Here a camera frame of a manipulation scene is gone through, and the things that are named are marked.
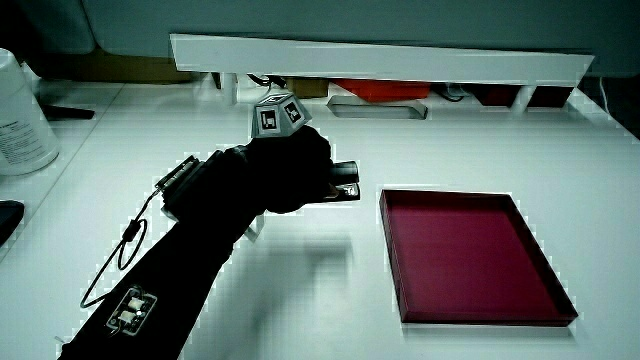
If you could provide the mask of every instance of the red tray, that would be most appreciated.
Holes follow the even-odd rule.
[[[577,312],[509,195],[383,190],[403,322],[567,326]]]

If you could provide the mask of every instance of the label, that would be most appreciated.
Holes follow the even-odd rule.
[[[0,152],[10,165],[28,163],[45,155],[33,126],[18,121],[0,126]]]

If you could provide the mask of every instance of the gray wall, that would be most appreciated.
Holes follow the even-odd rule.
[[[637,0],[82,2],[97,43],[123,55],[171,56],[184,32],[588,53],[592,74],[640,72]]]

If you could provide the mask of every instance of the tray rim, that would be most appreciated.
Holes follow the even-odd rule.
[[[437,313],[429,311],[416,311],[409,309],[405,299],[405,286],[403,278],[399,271],[399,264],[395,246],[393,242],[393,229],[389,221],[389,202],[393,193],[421,193],[434,194],[440,197],[455,196],[459,199],[464,198],[498,198],[498,201],[504,201],[509,207],[505,209],[505,213],[518,233],[518,238],[525,248],[531,263],[540,277],[545,290],[551,297],[554,307],[558,311],[557,316],[524,316],[499,314],[491,315],[489,313]],[[380,191],[380,213],[382,224],[384,227],[385,242],[389,256],[389,265],[391,267],[394,289],[400,308],[401,321],[403,323],[423,323],[423,324],[469,324],[469,325],[520,325],[520,326],[568,326],[578,317],[575,305],[569,299],[569,296],[560,283],[555,271],[551,267],[546,255],[542,252],[539,242],[531,232],[529,225],[526,223],[524,216],[516,205],[513,196],[509,192],[465,192],[461,190],[425,190],[425,189],[406,189],[406,188],[382,188]],[[463,319],[462,315],[470,315],[468,319]]]

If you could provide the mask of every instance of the black sleeve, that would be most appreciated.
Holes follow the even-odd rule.
[[[176,359],[233,244],[264,211],[251,191],[243,148],[219,153],[185,200],[197,211],[160,239],[100,303],[60,359]],[[136,336],[106,325],[133,285],[157,297]]]

